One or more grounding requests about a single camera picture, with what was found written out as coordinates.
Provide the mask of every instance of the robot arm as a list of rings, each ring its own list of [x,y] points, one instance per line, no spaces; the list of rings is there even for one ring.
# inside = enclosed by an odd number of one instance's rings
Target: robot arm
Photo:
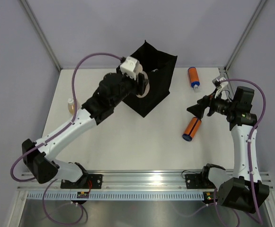
[[[187,111],[202,119],[204,110],[209,107],[207,116],[212,116],[215,112],[227,116],[234,143],[233,176],[227,175],[225,169],[221,166],[207,164],[201,172],[201,178],[207,184],[213,183],[219,189],[218,203],[222,206],[254,213],[255,207],[250,189],[248,161],[248,136],[257,122],[256,115],[250,113],[254,90],[248,87],[238,87],[232,101],[229,99],[224,100],[221,98],[221,91],[227,85],[227,82],[220,83],[224,79],[213,80],[216,86],[215,91],[209,96],[204,96],[198,100],[197,105],[187,108]],[[251,159],[256,198],[258,206],[260,206],[269,195],[269,186],[261,183],[258,171],[255,147],[256,133],[257,130],[255,129],[252,134]]]
[[[82,133],[97,126],[114,112],[114,108],[130,93],[143,96],[149,86],[147,75],[142,71],[138,60],[128,57],[117,68],[117,73],[108,73],[99,83],[93,96],[77,111],[72,118],[34,143],[27,139],[22,144],[23,154],[39,144],[44,144],[24,158],[25,165],[39,183],[46,183],[53,178],[63,179],[84,185],[88,178],[87,171],[79,163],[66,163],[56,160],[56,156]],[[59,133],[50,142],[46,140]]]

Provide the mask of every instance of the black bracket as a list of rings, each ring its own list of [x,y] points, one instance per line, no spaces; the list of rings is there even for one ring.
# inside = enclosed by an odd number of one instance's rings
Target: black bracket
[[[187,189],[215,189],[211,182],[205,182],[201,174],[185,174]]]
[[[203,195],[204,195],[204,200],[203,200],[203,203],[204,204],[211,204],[214,202],[214,193],[213,192],[203,192]]]
[[[62,180],[61,189],[89,189],[89,181],[92,183],[91,189],[101,189],[101,185],[103,183],[103,175],[89,174],[85,184],[83,184],[82,186],[78,185],[77,183]]]

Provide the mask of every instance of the orange cylinder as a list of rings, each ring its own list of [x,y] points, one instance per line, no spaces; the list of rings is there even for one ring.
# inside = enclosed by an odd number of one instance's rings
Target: orange cylinder
[[[197,117],[192,118],[192,120],[190,121],[188,127],[186,128],[186,130],[183,134],[184,140],[191,141],[193,139],[197,130],[199,129],[201,122],[202,121],[200,119],[198,119]]]
[[[198,87],[200,86],[200,82],[195,67],[191,67],[188,69],[188,77],[191,87],[194,89],[198,89]]]

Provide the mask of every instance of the white table surface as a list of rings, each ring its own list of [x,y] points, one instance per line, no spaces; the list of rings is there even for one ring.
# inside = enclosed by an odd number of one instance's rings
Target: white table surface
[[[233,141],[225,116],[205,116],[193,140],[182,139],[193,117],[186,108],[213,92],[212,79],[219,76],[217,68],[197,68],[201,90],[196,93],[189,86],[186,71],[175,68],[170,95],[145,118],[121,102],[114,114],[79,136],[57,159],[79,162],[87,170],[201,169],[207,163],[233,169]],[[115,69],[78,70],[75,90],[80,104],[92,96],[109,72]],[[72,73],[61,71],[44,135],[71,117],[67,100],[71,97]]]

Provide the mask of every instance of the black box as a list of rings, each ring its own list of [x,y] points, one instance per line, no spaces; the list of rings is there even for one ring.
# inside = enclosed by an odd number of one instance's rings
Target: black box
[[[150,90],[144,98],[130,94],[123,102],[145,117],[170,94],[169,88],[177,56],[158,51],[146,41],[131,56],[139,60],[143,71],[147,73]]]

